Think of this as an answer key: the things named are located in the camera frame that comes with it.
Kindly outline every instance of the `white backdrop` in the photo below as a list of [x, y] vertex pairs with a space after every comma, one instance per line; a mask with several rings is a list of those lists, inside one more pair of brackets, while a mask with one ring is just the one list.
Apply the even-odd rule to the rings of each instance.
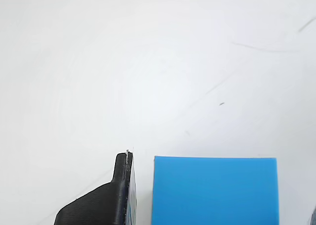
[[52, 225], [129, 149], [138, 225], [154, 155], [277, 157], [280, 224], [307, 225], [315, 15], [315, 0], [0, 0], [0, 223]]

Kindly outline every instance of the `blue box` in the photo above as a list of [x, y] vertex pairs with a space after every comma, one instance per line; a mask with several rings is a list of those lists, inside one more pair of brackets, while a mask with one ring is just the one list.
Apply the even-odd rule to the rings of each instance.
[[155, 157], [152, 225], [278, 225], [275, 158]]

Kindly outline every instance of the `gray object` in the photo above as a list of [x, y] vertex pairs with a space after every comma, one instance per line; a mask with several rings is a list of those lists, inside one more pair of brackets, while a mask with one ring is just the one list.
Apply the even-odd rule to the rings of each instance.
[[312, 218], [311, 218], [311, 225], [316, 225], [316, 208], [313, 212]]

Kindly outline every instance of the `black plastic piece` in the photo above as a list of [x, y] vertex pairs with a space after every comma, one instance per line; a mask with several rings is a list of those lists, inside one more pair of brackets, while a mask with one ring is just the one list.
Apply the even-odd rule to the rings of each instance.
[[126, 218], [130, 221], [133, 215], [129, 214], [128, 210], [131, 209], [127, 205], [130, 205], [132, 161], [131, 152], [118, 154], [112, 181], [62, 208], [54, 225], [124, 225]]

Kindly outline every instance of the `black rubber part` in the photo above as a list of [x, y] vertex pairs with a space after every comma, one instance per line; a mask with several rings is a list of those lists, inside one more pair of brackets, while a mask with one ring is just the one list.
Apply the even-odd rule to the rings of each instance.
[[132, 160], [130, 152], [118, 154], [112, 181], [62, 208], [54, 225], [125, 224]]

